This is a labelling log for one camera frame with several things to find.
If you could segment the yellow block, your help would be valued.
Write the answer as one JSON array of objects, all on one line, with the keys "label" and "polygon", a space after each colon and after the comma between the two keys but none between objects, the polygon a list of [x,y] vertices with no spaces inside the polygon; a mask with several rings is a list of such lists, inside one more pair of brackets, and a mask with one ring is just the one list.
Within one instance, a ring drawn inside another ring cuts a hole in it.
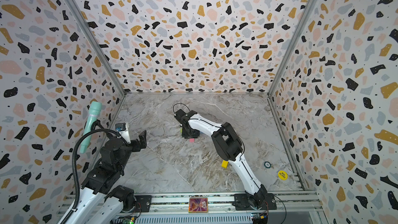
[{"label": "yellow block", "polygon": [[229,162],[224,160],[224,161],[222,162],[222,165],[221,165],[221,166],[222,166],[224,169],[226,169],[226,168],[228,167],[228,164],[229,164]]}]

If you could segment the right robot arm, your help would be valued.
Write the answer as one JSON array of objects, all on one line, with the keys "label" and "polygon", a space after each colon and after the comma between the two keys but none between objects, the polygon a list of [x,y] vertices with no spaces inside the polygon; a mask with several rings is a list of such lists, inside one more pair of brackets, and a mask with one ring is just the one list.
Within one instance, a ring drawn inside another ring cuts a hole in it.
[{"label": "right robot arm", "polygon": [[228,122],[215,123],[196,111],[185,113],[182,109],[176,111],[174,117],[182,127],[182,137],[195,139],[201,133],[211,137],[217,154],[237,173],[245,192],[234,195],[232,205],[236,210],[265,212],[276,209],[274,195],[255,176],[245,158],[244,143]]}]

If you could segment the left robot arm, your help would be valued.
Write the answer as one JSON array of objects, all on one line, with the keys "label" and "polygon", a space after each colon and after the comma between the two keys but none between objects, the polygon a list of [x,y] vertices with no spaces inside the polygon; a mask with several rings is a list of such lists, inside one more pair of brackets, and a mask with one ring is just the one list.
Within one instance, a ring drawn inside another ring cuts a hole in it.
[{"label": "left robot arm", "polygon": [[134,196],[134,190],[114,184],[124,175],[131,153],[147,147],[147,132],[143,131],[138,139],[127,142],[117,131],[92,130],[83,135],[75,147],[78,148],[84,139],[98,132],[109,134],[110,140],[101,148],[100,160],[82,183],[77,174],[77,151],[73,151],[75,200],[60,220],[62,224],[108,224],[120,212],[142,210]]}]

